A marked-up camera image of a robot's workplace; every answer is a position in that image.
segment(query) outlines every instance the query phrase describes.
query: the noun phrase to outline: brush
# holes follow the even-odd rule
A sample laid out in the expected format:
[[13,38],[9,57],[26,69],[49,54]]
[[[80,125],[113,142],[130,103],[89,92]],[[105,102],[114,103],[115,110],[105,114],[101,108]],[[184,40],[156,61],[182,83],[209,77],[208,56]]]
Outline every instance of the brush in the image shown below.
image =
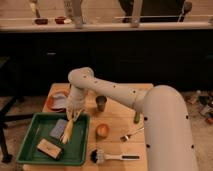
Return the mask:
[[137,129],[135,132],[133,132],[133,133],[131,133],[131,134],[126,134],[126,135],[122,136],[122,137],[120,138],[120,140],[121,140],[122,142],[126,142],[126,141],[128,141],[133,135],[137,134],[138,132],[140,132],[140,131],[142,131],[142,130],[144,130],[144,127],[141,127],[141,128],[139,128],[139,129]]
[[90,159],[93,163],[102,164],[106,160],[139,160],[139,155],[111,155],[111,154],[105,154],[104,150],[102,149],[96,149],[91,152]]

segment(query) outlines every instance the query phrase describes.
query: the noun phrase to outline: brush handle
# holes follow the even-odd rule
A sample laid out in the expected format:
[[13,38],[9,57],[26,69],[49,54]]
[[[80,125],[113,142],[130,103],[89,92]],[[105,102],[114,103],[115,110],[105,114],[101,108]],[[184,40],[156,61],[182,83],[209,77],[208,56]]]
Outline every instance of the brush handle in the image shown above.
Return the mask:
[[139,160],[139,155],[111,155],[105,154],[105,160]]
[[144,127],[141,127],[139,129],[137,129],[136,131],[134,131],[133,133],[131,133],[131,135],[135,135],[135,134],[137,134],[138,132],[140,132],[142,130],[144,130]]

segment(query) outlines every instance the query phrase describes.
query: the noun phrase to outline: scrub brush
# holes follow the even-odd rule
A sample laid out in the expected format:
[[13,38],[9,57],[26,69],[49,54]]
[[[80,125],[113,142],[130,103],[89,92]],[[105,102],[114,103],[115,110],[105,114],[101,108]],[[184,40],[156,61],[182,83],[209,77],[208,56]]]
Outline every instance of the scrub brush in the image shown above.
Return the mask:
[[102,149],[96,149],[91,152],[90,159],[93,163],[102,164],[106,160],[139,160],[139,155],[110,155],[105,154]]

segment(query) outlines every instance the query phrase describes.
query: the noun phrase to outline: bottle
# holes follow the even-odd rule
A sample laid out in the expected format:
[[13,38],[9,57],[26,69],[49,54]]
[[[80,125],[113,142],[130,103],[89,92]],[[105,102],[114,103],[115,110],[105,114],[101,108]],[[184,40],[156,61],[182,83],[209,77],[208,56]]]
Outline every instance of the bottle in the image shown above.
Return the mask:
[[64,10],[67,18],[73,20],[73,5],[72,0],[64,0]]

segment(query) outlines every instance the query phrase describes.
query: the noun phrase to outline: cup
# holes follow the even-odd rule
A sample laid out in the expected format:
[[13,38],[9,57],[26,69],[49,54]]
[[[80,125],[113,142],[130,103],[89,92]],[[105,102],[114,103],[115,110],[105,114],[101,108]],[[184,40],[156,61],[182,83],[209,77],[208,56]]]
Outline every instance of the cup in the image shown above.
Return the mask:
[[95,101],[97,104],[98,111],[103,112],[107,102],[106,96],[103,96],[103,95],[97,96]]

